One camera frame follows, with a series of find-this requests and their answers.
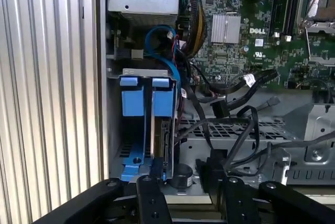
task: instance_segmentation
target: mounting hole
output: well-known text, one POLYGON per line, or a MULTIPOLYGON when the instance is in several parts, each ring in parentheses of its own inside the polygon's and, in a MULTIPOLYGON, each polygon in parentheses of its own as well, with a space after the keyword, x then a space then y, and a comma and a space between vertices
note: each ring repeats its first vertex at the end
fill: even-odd
POLYGON ((132 160, 132 162, 134 163, 134 164, 138 164, 138 163, 141 163, 141 159, 140 158, 135 158, 135 159, 133 159, 132 160))
POLYGON ((151 181, 151 178, 150 178, 149 176, 144 177, 144 178, 143 178, 143 181, 151 181))
POLYGON ((152 217, 153 219, 158 219, 158 218, 159 218, 159 214, 158 214, 157 212, 153 212, 153 213, 151 214, 151 217, 152 217))

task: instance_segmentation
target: black plastic arm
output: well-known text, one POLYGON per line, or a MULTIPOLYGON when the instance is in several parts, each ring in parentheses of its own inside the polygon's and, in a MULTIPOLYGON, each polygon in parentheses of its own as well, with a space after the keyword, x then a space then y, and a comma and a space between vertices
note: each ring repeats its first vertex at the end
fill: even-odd
POLYGON ((34 224, 94 223, 101 209, 121 195, 120 180, 105 180, 38 219, 34 224))

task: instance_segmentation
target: label sticker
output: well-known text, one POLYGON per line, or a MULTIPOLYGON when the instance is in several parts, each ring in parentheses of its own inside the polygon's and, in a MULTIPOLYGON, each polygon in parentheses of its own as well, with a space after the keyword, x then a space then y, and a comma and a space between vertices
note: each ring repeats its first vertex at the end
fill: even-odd
POLYGON ((247 86, 252 87, 256 83, 255 77, 253 74, 247 74, 243 76, 243 79, 246 81, 247 86))
POLYGON ((181 49, 182 46, 186 44, 186 41, 183 41, 183 40, 179 40, 179 48, 181 49))
POLYGON ((182 90, 182 97, 183 98, 187 98, 187 92, 186 92, 186 90, 184 90, 183 88, 181 88, 181 90, 182 90))
POLYGON ((256 39, 255 47, 263 47, 263 45, 264 45, 264 39, 256 39))
POLYGON ((187 179, 187 187, 192 186, 193 184, 193 175, 187 179))

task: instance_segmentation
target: heatsink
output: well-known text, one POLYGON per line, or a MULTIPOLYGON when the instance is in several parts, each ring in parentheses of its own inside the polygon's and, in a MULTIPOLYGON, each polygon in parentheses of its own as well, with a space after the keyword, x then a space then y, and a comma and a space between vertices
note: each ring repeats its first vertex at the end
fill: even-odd
POLYGON ((241 16, 227 14, 214 14, 211 31, 211 42, 239 43, 240 41, 241 16))

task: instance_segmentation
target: screw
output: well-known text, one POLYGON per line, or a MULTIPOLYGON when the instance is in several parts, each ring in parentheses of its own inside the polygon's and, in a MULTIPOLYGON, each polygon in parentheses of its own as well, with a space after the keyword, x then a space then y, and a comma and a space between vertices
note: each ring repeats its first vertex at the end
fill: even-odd
POLYGON ((312 159, 315 161, 322 160, 322 152, 320 150, 313 150, 312 159))
POLYGON ((277 188, 276 185, 273 184, 273 183, 268 183, 266 186, 267 186, 268 188, 271 188, 271 189, 276 189, 276 188, 277 188))
POLYGON ((304 21, 304 24, 305 24, 305 27, 310 27, 310 26, 312 26, 313 25, 313 22, 312 21, 309 21, 309 20, 305 20, 304 21))
POLYGON ((151 178, 147 176, 147 177, 143 178, 143 181, 151 181, 151 178))
POLYGON ((231 183, 238 183, 238 180, 237 180, 237 178, 235 178, 235 177, 230 178, 229 181, 230 181, 231 183))
POLYGON ((107 186, 116 186, 116 185, 117 185, 117 183, 114 182, 114 181, 110 181, 110 182, 107 184, 107 186))

